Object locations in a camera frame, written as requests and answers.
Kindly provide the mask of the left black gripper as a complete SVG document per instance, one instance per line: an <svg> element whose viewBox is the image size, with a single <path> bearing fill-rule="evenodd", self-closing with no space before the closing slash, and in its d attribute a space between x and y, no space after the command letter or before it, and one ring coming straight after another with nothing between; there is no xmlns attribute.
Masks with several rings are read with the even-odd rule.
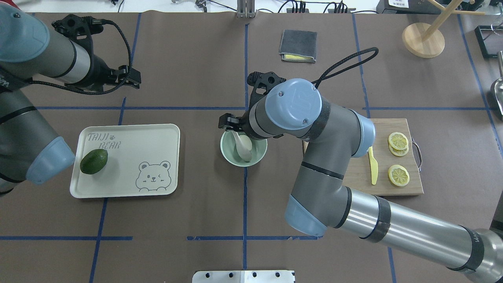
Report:
<svg viewBox="0 0 503 283"><path fill-rule="evenodd" d="M92 36L103 32L104 25L114 26L129 50L127 39L120 27L113 21L104 18L94 18L92 16L79 17L70 14L61 20L52 22L54 30L68 38L70 41L74 57L68 70L55 79L64 83L72 91L102 92L104 86L118 86L121 82L126 82L127 86L140 89L141 73L130 68L130 65L121 66L115 70L95 55Z"/></svg>

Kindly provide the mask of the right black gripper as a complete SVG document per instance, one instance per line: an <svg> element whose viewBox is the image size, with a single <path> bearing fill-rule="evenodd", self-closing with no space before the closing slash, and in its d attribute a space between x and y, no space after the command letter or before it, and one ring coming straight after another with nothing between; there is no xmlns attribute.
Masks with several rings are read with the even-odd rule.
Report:
<svg viewBox="0 0 503 283"><path fill-rule="evenodd" d="M218 121L219 129L240 131L245 134L266 134L257 122L256 110L259 108L258 103L266 98L272 88L283 82L286 82L286 79L279 77L274 72L252 72L249 74L247 84L253 87L249 109L240 118L231 113L221 115Z"/></svg>

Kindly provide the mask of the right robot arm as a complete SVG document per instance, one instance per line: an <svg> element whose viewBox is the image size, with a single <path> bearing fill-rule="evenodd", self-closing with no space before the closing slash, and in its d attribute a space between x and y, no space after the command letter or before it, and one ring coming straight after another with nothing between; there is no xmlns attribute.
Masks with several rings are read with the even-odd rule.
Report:
<svg viewBox="0 0 503 283"><path fill-rule="evenodd" d="M285 219L294 229L321 237L342 229L370 243L380 243L463 273L477 283L502 282L502 229L472 230L394 204L381 194L363 192L363 173L354 159L370 153L375 125L358 112L329 102L319 92L321 75L284 79L274 72L253 72L250 108L241 116L227 113L218 127L254 141L284 134L307 143L289 195Z"/></svg>

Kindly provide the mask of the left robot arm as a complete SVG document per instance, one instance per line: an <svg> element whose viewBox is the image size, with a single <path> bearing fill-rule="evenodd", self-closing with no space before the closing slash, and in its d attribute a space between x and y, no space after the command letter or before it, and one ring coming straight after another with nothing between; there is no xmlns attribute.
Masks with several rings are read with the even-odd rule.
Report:
<svg viewBox="0 0 503 283"><path fill-rule="evenodd" d="M122 86L139 88L132 49L114 21L70 14L50 26L1 2L1 195L30 181L43 184L74 163L75 155L24 93L40 85L100 96ZM120 34L128 63L111 68L94 49L93 35L110 25Z"/></svg>

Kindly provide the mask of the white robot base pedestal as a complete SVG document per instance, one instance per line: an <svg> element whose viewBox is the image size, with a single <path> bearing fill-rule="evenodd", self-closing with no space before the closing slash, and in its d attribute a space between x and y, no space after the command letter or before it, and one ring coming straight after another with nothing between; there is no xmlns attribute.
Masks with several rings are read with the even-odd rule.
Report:
<svg viewBox="0 0 503 283"><path fill-rule="evenodd" d="M214 270L195 272L192 283L295 283L291 270Z"/></svg>

